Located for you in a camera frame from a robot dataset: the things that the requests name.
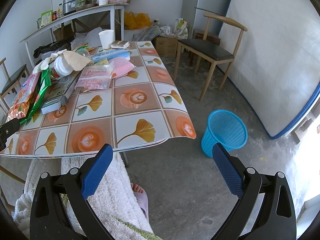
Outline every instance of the slipper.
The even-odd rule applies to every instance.
[[[149,207],[148,207],[148,197],[146,191],[142,188],[144,193],[139,193],[139,192],[133,192],[134,196],[137,199],[137,202],[142,209],[146,219],[149,222]]]

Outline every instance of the black chair seat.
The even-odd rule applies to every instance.
[[[7,91],[7,89],[8,89],[9,87],[11,87],[12,84],[15,83],[15,82],[18,80],[18,78],[20,77],[21,73],[24,71],[24,69],[25,69],[26,66],[27,66],[26,64],[23,65],[21,68],[19,68],[19,69],[8,79],[8,81],[7,81],[6,84],[4,85],[3,90],[1,91],[1,95],[3,95],[3,94]]]
[[[220,48],[219,46],[215,45],[210,41],[204,41],[199,39],[186,39],[179,40],[179,42],[205,54],[210,58],[213,58],[216,61],[234,58],[234,56],[230,52],[226,51],[223,48]]]

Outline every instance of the patterned tablecloth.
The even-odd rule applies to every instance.
[[[181,96],[151,42],[131,42],[127,50],[136,66],[132,71],[112,80],[108,90],[74,91],[59,110],[38,111],[9,137],[1,155],[71,157],[95,154],[105,143],[127,151],[173,137],[195,138]]]

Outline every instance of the rice cooker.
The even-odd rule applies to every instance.
[[[90,3],[90,0],[63,0],[63,15],[74,13],[79,3],[88,4]]]

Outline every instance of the blue wastebasket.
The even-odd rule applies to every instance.
[[[212,147],[216,143],[220,142],[230,152],[245,145],[247,138],[247,129],[238,116],[227,110],[216,110],[208,117],[201,148],[206,155],[212,158]]]

